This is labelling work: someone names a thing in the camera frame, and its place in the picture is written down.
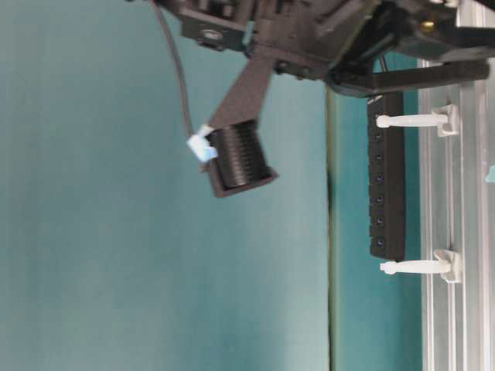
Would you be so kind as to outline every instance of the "metal frame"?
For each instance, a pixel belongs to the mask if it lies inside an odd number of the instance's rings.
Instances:
[[[493,26],[495,15],[464,1],[459,22]],[[462,116],[458,137],[420,130],[422,256],[449,247],[464,262],[461,284],[423,278],[424,371],[495,369],[495,185],[485,182],[495,164],[494,93],[495,78],[420,93],[423,113],[451,100]]]

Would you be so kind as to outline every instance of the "white hook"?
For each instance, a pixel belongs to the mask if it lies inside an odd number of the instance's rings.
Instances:
[[[389,128],[390,126],[400,128],[438,127],[439,137],[448,137],[459,133],[459,109],[456,105],[450,104],[432,110],[431,114],[413,114],[395,117],[382,115],[377,117],[377,126],[379,128]]]
[[[462,280],[461,257],[450,250],[435,250],[438,260],[410,260],[397,263],[388,261],[380,264],[380,269],[386,274],[416,273],[416,274],[441,274],[442,278],[450,284],[459,283]]]

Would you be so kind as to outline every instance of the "black plastic arm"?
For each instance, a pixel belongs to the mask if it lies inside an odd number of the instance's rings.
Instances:
[[[325,82],[340,94],[353,97],[373,97],[397,91],[485,80],[489,75],[488,62],[486,60],[474,60],[366,75],[345,70],[333,70],[325,78]]]

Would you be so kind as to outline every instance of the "teal wall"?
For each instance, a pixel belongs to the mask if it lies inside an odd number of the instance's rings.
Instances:
[[[244,57],[179,48],[198,128]],[[281,177],[219,200],[146,2],[3,0],[0,50],[2,369],[327,369],[321,83],[274,78]]]
[[[415,61],[391,55],[391,70]],[[369,254],[367,105],[332,96],[329,133],[332,189],[333,366],[336,371],[422,369],[421,278],[387,276]],[[406,114],[418,109],[416,93],[405,96]],[[421,253],[418,132],[405,132],[406,259]]]

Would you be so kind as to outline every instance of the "ribbed black cylinder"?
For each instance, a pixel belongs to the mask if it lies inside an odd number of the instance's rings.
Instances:
[[[214,161],[227,188],[245,186],[270,176],[253,121],[215,130],[207,139],[218,151]]]

